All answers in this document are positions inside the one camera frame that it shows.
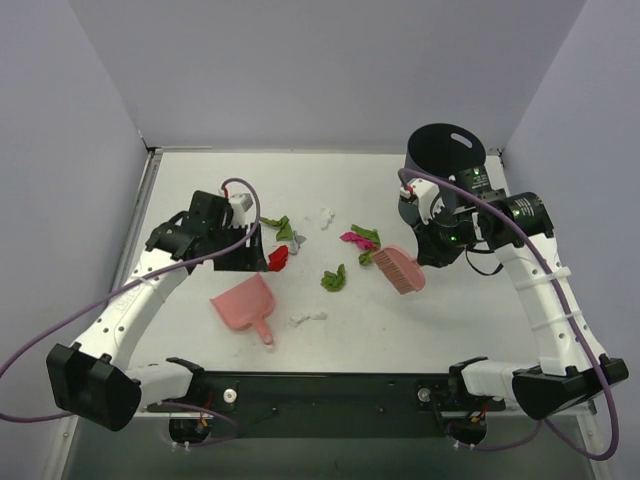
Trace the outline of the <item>white paper scrap front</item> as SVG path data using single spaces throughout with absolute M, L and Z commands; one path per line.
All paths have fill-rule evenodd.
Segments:
M 328 318 L 328 314 L 324 311 L 308 312 L 290 317 L 290 324 L 296 328 L 308 321 L 324 321 Z

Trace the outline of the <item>pink hand brush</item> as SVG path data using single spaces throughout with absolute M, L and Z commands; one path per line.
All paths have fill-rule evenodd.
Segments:
M 371 258 L 400 295 L 419 292 L 425 287 L 421 266 L 404 249 L 386 246 L 373 253 Z

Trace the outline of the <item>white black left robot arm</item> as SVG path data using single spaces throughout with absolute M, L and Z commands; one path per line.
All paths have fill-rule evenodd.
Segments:
M 194 269 L 211 261 L 227 271 L 263 271 L 255 190 L 231 195 L 195 191 L 189 208 L 152 230 L 126 283 L 114 291 L 98 318 L 69 346 L 46 358 L 56 405 L 111 431 L 134 415 L 171 400 L 183 411 L 204 402 L 202 369 L 170 357 L 143 367 L 130 364 L 143 334 L 173 291 Z

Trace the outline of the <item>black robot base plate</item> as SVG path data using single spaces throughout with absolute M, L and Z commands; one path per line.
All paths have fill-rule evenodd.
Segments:
M 203 371 L 154 413 L 169 416 L 176 443 L 247 439 L 441 437 L 444 418 L 502 411 L 445 373 L 266 373 Z

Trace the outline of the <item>green and pink paper scrap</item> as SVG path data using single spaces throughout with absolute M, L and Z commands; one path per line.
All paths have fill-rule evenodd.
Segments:
M 381 248 L 381 240 L 376 229 L 366 229 L 356 224 L 352 224 L 350 230 L 343 233 L 340 239 L 358 247 L 358 262 L 362 267 L 371 265 L 373 254 Z

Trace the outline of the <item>white paper scrap back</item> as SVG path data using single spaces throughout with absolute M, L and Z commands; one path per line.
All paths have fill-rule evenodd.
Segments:
M 317 212 L 309 216 L 309 220 L 321 231 L 326 231 L 332 224 L 335 213 L 332 209 L 321 207 Z

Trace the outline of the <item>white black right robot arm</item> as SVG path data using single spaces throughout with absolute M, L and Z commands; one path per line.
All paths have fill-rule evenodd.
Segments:
M 485 244 L 508 275 L 533 335 L 533 364 L 474 358 L 452 366 L 455 385 L 468 396 L 514 401 L 535 420 L 603 396 L 615 418 L 612 388 L 628 379 L 628 368 L 606 352 L 586 322 L 540 197 L 506 195 L 492 187 L 483 167 L 454 181 L 408 168 L 398 177 L 400 202 L 415 212 L 409 224 L 418 248 L 416 258 L 402 257 L 407 290 L 422 288 L 422 267 L 447 267 Z

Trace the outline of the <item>pink plastic dustpan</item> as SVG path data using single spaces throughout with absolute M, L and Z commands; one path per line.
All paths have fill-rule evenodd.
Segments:
M 253 328 L 265 345 L 274 343 L 267 319 L 275 310 L 275 297 L 261 274 L 240 282 L 210 303 L 229 329 Z

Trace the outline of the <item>grey paper scrap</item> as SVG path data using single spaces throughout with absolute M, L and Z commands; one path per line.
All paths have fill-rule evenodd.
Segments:
M 304 235 L 299 234 L 297 231 L 293 231 L 292 239 L 288 242 L 288 249 L 291 255 L 297 255 L 300 251 L 302 244 L 307 240 Z

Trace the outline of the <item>white paper scrap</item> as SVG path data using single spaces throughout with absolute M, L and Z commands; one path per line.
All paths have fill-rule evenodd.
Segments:
M 309 216 L 309 220 L 321 231 L 326 231 L 332 224 L 335 213 L 332 209 L 321 207 L 317 212 Z
M 290 317 L 290 324 L 296 328 L 308 321 L 324 321 L 328 318 L 328 314 L 324 311 L 308 312 Z

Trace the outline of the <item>red paper scrap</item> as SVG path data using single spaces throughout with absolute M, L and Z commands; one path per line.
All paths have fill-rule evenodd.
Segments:
M 279 272 L 287 264 L 289 258 L 289 248 L 287 245 L 281 245 L 268 255 L 268 270 L 270 272 Z

